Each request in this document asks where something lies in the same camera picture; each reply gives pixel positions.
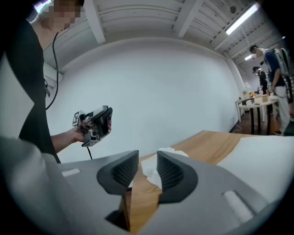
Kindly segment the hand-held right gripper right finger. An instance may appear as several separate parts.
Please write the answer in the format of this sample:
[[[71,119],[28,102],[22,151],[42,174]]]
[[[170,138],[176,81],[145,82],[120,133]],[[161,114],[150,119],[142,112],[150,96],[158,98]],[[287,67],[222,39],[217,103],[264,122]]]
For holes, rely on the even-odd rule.
[[[266,199],[228,170],[157,152],[162,183],[158,208],[142,235],[224,235],[267,207]]]

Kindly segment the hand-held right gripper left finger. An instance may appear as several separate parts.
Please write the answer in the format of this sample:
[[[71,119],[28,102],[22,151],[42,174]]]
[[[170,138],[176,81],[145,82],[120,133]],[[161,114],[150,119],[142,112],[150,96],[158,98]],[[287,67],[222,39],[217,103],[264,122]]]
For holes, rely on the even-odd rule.
[[[81,200],[87,212],[83,216],[93,227],[82,228],[84,234],[127,235],[130,232],[128,191],[137,170],[138,151],[87,161],[59,164],[59,169]]]

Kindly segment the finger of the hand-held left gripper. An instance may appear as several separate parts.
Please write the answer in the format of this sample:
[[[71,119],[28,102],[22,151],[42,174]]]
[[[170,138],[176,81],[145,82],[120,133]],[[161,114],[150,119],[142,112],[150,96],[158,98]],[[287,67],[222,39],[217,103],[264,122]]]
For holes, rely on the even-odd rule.
[[[108,117],[107,117],[107,128],[108,128],[108,133],[111,132],[112,130],[112,114],[113,114],[113,109],[110,107],[108,109]]]
[[[102,139],[108,133],[108,106],[102,106],[93,111],[91,122],[93,123],[98,139]]]

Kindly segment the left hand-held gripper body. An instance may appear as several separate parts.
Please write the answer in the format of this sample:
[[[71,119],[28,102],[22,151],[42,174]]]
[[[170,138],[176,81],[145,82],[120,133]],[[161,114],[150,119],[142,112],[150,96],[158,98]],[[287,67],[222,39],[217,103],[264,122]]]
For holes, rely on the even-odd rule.
[[[73,117],[72,126],[77,127],[83,134],[84,142],[82,147],[92,147],[101,141],[100,134],[98,133],[98,125],[91,121],[89,114],[82,110],[76,112]]]

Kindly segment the person's left hand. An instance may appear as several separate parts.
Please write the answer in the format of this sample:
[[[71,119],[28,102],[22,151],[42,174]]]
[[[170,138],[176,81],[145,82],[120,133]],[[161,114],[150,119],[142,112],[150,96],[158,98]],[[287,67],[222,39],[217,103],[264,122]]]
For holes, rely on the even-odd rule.
[[[85,141],[84,134],[79,130],[77,126],[72,128],[72,142],[81,142]]]

